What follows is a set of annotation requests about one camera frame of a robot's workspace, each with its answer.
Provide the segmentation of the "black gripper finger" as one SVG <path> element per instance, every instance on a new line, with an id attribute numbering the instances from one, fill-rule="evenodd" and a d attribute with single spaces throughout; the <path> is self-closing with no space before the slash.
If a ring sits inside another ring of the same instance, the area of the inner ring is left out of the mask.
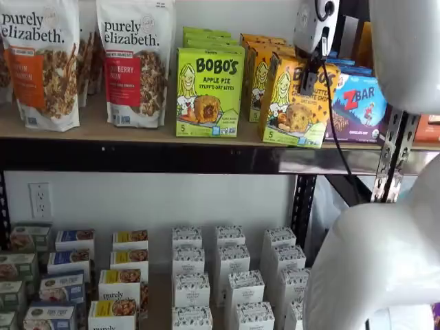
<path id="1" fill-rule="evenodd" d="M 315 84 L 322 83 L 326 86 L 327 80 L 324 73 L 319 73 L 319 69 L 325 68 L 326 58 L 322 56 L 314 56 L 307 60 L 302 71 L 301 78 L 301 94 L 311 96 L 314 93 Z"/>

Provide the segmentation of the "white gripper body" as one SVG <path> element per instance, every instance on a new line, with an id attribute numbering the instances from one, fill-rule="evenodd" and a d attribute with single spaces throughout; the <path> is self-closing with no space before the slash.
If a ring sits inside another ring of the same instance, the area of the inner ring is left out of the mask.
<path id="1" fill-rule="evenodd" d="M 294 27 L 294 45 L 312 54 L 316 49 L 329 54 L 336 32 L 339 0 L 299 1 Z"/>

